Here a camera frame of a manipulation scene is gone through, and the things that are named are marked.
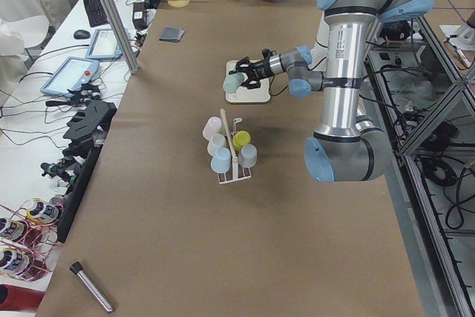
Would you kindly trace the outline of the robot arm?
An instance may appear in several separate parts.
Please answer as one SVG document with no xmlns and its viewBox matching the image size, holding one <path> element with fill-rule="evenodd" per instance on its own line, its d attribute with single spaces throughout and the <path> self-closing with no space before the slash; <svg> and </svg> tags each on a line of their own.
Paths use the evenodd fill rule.
<svg viewBox="0 0 475 317">
<path fill-rule="evenodd" d="M 428 12 L 435 0 L 316 0 L 329 28 L 326 67 L 312 71 L 310 49 L 266 53 L 258 62 L 240 60 L 223 83 L 226 93 L 255 88 L 260 80 L 285 73 L 297 98 L 323 94 L 321 121 L 307 139 L 304 160 L 318 181 L 364 181 L 386 171 L 391 161 L 387 135 L 359 107 L 364 49 L 370 25 L 410 20 Z"/>
</svg>

